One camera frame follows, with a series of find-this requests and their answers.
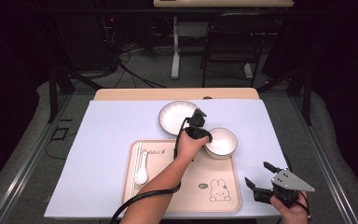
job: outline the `forearm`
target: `forearm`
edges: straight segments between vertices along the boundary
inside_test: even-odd
[[[150,190],[175,188],[180,183],[188,164],[188,161],[176,159],[148,182],[138,194]],[[120,223],[159,223],[171,199],[172,194],[144,198],[127,209]]]

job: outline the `robotic arm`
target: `robotic arm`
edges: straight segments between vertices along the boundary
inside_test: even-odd
[[[173,150],[174,159],[176,159],[177,157],[177,148],[178,148],[180,133],[183,130],[183,126],[185,125],[186,122],[188,123],[188,127],[185,128],[185,132],[188,134],[188,136],[190,136],[193,139],[200,139],[203,138],[204,136],[208,136],[209,142],[210,143],[212,142],[213,139],[212,135],[208,131],[202,129],[203,125],[205,124],[204,117],[206,117],[206,114],[202,112],[199,108],[196,108],[191,118],[185,118],[185,120],[183,120],[182,126],[180,127],[179,134],[176,136],[175,149]]]
[[[254,193],[256,202],[270,203],[269,199],[275,195],[287,207],[292,206],[298,199],[301,190],[314,192],[315,188],[298,178],[288,169],[281,169],[264,162],[264,167],[276,174],[271,178],[272,189],[260,189],[245,177],[246,185]]]

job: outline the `human hand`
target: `human hand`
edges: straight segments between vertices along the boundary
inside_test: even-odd
[[[306,205],[307,192],[301,191],[303,194],[298,193],[298,202]],[[275,196],[272,196],[269,201],[271,204],[282,214],[282,220],[284,224],[307,224],[308,223],[308,214],[307,211],[299,206],[294,204],[292,207],[287,208],[279,199]]]
[[[197,156],[200,149],[208,142],[208,136],[193,139],[185,131],[181,132],[178,143],[177,160],[190,163]]]

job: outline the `bunny illustration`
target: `bunny illustration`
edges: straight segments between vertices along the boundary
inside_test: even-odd
[[[224,202],[231,201],[229,197],[229,192],[226,186],[226,182],[222,179],[212,180],[211,181],[211,198],[209,201],[211,202]]]

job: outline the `white bowl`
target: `white bowl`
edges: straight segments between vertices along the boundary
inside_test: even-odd
[[[185,118],[191,118],[197,106],[188,101],[174,101],[165,105],[158,115],[158,122],[167,133],[177,135]]]
[[[209,131],[212,135],[212,143],[205,145],[206,152],[215,159],[229,158],[237,148],[237,137],[225,128],[214,128]]]

